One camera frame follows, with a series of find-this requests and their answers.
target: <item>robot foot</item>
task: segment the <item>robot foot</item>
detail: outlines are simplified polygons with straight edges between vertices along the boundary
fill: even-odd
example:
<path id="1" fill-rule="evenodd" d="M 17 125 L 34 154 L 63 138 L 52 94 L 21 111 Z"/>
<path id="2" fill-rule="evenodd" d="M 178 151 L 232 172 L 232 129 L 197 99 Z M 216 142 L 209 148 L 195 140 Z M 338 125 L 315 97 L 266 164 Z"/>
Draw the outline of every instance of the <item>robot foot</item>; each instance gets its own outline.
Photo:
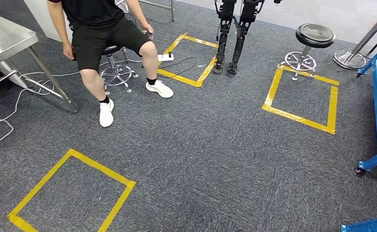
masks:
<path id="1" fill-rule="evenodd" d="M 228 65 L 227 72 L 232 74 L 232 75 L 237 74 L 237 64 L 236 63 L 230 63 Z"/>
<path id="2" fill-rule="evenodd" d="M 212 71 L 216 74 L 220 74 L 223 72 L 223 66 L 222 65 L 218 65 L 218 64 L 215 64 L 214 65 L 214 68 L 212 68 Z"/>

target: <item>knee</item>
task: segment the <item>knee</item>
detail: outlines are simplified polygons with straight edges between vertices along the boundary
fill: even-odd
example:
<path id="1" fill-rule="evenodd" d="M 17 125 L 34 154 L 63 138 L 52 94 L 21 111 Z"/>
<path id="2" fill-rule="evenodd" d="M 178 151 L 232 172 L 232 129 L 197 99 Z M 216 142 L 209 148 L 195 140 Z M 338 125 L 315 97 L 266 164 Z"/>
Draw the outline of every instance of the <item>knee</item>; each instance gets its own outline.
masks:
<path id="1" fill-rule="evenodd" d="M 96 78 L 100 78 L 97 71 L 93 69 L 80 70 L 80 75 L 83 82 L 93 82 Z"/>
<path id="2" fill-rule="evenodd" d="M 157 55 L 157 49 L 155 48 L 154 43 L 149 41 L 149 42 L 143 44 L 140 48 L 140 55 L 142 55 L 142 56 L 156 56 Z"/>

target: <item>floor marking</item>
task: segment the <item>floor marking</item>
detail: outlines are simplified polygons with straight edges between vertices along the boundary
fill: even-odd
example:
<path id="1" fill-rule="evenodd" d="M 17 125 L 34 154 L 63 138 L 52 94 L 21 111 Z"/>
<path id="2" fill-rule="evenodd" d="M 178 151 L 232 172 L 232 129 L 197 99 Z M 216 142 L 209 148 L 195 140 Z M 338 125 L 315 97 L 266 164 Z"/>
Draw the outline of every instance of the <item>floor marking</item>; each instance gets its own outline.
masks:
<path id="1" fill-rule="evenodd" d="M 271 112 L 273 114 L 280 115 L 282 117 L 286 117 L 288 119 L 300 122 L 304 125 L 316 128 L 318 130 L 325 131 L 325 132 L 328 132 L 330 134 L 335 134 L 336 106 L 337 106 L 337 102 L 338 102 L 338 87 L 331 86 L 330 102 L 329 102 L 329 109 L 328 109 L 328 122 L 327 122 L 327 125 L 325 126 L 325 125 L 322 125 L 320 123 L 317 123 L 317 122 L 308 120 L 306 118 L 303 118 L 303 117 L 300 117 L 300 116 L 297 116 L 297 115 L 293 115 L 291 113 L 288 113 L 288 112 L 285 112 L 285 111 L 282 111 L 282 110 L 279 110 L 279 109 L 272 107 L 272 101 L 273 101 L 275 93 L 277 91 L 279 81 L 281 80 L 281 75 L 282 75 L 282 72 L 283 72 L 282 70 L 286 70 L 286 71 L 290 71 L 290 72 L 294 72 L 294 73 L 296 72 L 294 69 L 292 69 L 288 66 L 280 65 L 277 68 L 277 70 L 275 71 L 275 74 L 274 74 L 274 79 L 272 80 L 270 90 L 268 91 L 268 95 L 265 99 L 264 104 L 262 105 L 262 109 L 265 110 L 265 111 Z M 303 75 L 303 76 L 307 76 L 307 77 L 310 77 L 310 75 L 311 75 L 308 72 L 300 72 L 299 74 Z M 318 75 L 315 75 L 314 79 L 322 81 L 322 82 L 326 82 L 326 83 L 331 84 L 331 85 L 339 85 L 338 81 L 334 81 L 334 80 L 328 79 L 326 77 L 318 76 Z"/>
<path id="2" fill-rule="evenodd" d="M 180 41 L 183 40 L 183 39 L 186 39 L 186 40 L 189 40 L 189 41 L 192 41 L 192 42 L 195 42 L 195 43 L 211 46 L 211 47 L 214 47 L 214 48 L 218 48 L 218 44 L 210 43 L 210 42 L 207 42 L 207 41 L 204 41 L 204 40 L 199 40 L 199 39 L 196 39 L 194 37 L 188 36 L 187 33 L 185 33 L 185 34 L 180 35 L 164 51 L 164 54 L 168 54 L 169 52 L 171 52 L 180 43 Z M 157 73 L 162 75 L 162 76 L 173 78 L 173 79 L 176 79 L 178 81 L 184 82 L 186 84 L 189 84 L 189 85 L 192 85 L 192 86 L 195 86 L 195 87 L 201 87 L 205 78 L 207 78 L 207 76 L 210 74 L 212 68 L 214 67 L 215 60 L 216 60 L 216 55 L 211 59 L 210 63 L 207 65 L 204 72 L 200 75 L 200 77 L 196 81 L 193 81 L 193 80 L 186 78 L 186 77 L 183 77 L 183 76 L 175 75 L 171 72 L 168 72 L 168 71 L 165 71 L 165 70 L 162 70 L 162 69 L 158 69 Z"/>
<path id="3" fill-rule="evenodd" d="M 9 221 L 16 227 L 24 232 L 37 232 L 30 224 L 28 224 L 24 219 L 19 217 L 17 214 L 20 210 L 30 201 L 30 199 L 40 190 L 40 188 L 53 176 L 53 174 L 66 162 L 70 157 L 75 157 L 82 161 L 83 163 L 101 171 L 102 173 L 108 175 L 109 177 L 119 181 L 126 186 L 124 192 L 121 194 L 120 198 L 117 200 L 114 207 L 111 209 L 108 216 L 105 218 L 104 222 L 100 226 L 98 232 L 105 232 L 109 227 L 110 223 L 113 221 L 114 217 L 120 210 L 121 206 L 127 199 L 134 185 L 135 181 L 128 180 L 124 176 L 116 173 L 115 171 L 99 164 L 98 162 L 88 158 L 87 156 L 70 149 L 51 169 L 50 171 L 39 181 L 39 183 L 34 186 L 34 188 L 23 198 L 23 200 L 7 215 Z"/>

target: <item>humanoid robot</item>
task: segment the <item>humanoid robot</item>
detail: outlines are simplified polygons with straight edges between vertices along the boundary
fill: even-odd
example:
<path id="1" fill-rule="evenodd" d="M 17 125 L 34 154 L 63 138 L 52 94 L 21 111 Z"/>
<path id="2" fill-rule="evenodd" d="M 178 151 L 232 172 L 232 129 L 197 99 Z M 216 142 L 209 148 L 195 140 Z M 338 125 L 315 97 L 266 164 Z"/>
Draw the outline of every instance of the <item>humanoid robot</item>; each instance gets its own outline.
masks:
<path id="1" fill-rule="evenodd" d="M 217 41 L 219 41 L 217 60 L 215 61 L 214 68 L 212 69 L 214 73 L 222 73 L 223 71 L 222 68 L 224 63 L 224 52 L 226 49 L 227 36 L 231 22 L 234 20 L 235 27 L 237 28 L 237 43 L 235 44 L 232 62 L 228 64 L 227 72 L 234 75 L 237 74 L 238 60 L 240 59 L 245 36 L 251 23 L 255 22 L 256 15 L 261 11 L 264 1 L 265 0 L 243 0 L 242 14 L 240 16 L 240 21 L 238 22 L 234 16 L 234 6 L 237 0 L 222 0 L 223 4 L 220 5 L 220 10 L 218 10 L 217 7 L 217 2 L 219 2 L 219 0 L 214 0 L 218 18 L 221 19 L 219 26 L 221 35 L 219 39 L 217 36 Z M 274 0 L 274 3 L 279 4 L 281 1 L 282 0 Z"/>

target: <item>white sneaker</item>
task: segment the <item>white sneaker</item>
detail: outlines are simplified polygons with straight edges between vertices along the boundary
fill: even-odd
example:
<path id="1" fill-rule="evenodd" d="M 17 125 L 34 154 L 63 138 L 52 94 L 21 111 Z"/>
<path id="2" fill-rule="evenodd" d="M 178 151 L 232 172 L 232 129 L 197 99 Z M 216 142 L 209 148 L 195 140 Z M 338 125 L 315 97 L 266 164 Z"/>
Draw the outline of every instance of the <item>white sneaker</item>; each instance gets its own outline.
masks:
<path id="1" fill-rule="evenodd" d="M 100 103 L 100 125 L 102 127 L 108 127 L 113 123 L 113 111 L 114 102 L 109 99 L 109 103 Z"/>
<path id="2" fill-rule="evenodd" d="M 154 85 L 150 85 L 147 82 L 146 89 L 151 92 L 157 92 L 163 98 L 171 98 L 174 95 L 174 92 L 160 80 L 156 80 Z"/>

